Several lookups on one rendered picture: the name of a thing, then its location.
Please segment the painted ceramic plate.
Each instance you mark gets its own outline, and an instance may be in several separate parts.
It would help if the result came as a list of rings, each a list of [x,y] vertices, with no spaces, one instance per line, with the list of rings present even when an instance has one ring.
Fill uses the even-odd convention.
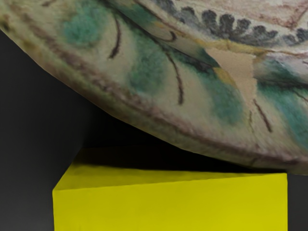
[[[308,0],[0,0],[0,30],[161,140],[308,175]]]

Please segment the yellow block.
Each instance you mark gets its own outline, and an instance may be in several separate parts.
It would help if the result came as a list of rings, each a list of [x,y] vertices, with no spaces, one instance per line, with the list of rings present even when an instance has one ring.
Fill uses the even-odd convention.
[[[82,149],[53,189],[54,231],[288,231],[287,186],[178,150]]]

